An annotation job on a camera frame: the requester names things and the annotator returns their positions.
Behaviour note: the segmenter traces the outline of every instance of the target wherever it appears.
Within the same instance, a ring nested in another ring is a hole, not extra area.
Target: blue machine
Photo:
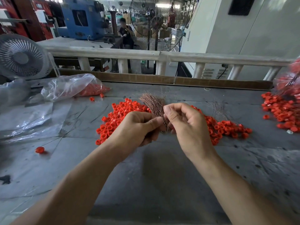
[[[79,40],[103,38],[106,23],[101,11],[104,11],[104,7],[96,0],[64,0],[62,13],[66,27],[57,29],[59,35]]]

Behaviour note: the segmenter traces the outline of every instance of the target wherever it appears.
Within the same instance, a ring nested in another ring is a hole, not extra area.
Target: white machine cabinet
[[[300,0],[255,0],[247,16],[228,15],[232,0],[199,0],[181,52],[296,58],[300,53]],[[195,63],[185,63],[193,74]],[[221,79],[227,79],[232,66]],[[202,78],[215,79],[219,64],[206,64]],[[262,80],[268,67],[244,66],[238,80]]]

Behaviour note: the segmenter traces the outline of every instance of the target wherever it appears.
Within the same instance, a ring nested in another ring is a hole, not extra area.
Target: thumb
[[[182,121],[182,117],[179,115],[179,113],[171,109],[169,106],[164,106],[163,111],[175,129],[184,124],[184,122]]]
[[[145,130],[148,132],[151,132],[155,130],[156,128],[163,125],[163,118],[162,117],[155,117],[148,122],[144,123]]]

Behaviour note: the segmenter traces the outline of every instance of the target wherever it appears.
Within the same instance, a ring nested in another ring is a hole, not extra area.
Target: hand
[[[215,152],[204,116],[186,103],[172,103],[163,107],[172,133],[177,134],[185,155],[204,159]]]
[[[116,146],[121,152],[122,160],[137,147],[156,141],[160,131],[165,131],[162,117],[155,117],[147,112],[130,112],[112,135],[105,141]]]

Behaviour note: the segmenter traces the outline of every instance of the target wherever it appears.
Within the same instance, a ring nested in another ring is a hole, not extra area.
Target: plastic sheet
[[[0,141],[14,143],[59,136],[72,100],[36,106],[5,107],[0,110]]]
[[[300,58],[289,65],[289,72],[274,79],[274,87],[279,95],[292,96],[300,103]]]
[[[41,94],[45,100],[59,101],[73,96],[92,96],[109,91],[94,75],[86,73],[72,76],[59,76],[44,86]]]
[[[30,93],[30,85],[24,79],[0,85],[0,106],[14,106],[23,101]]]

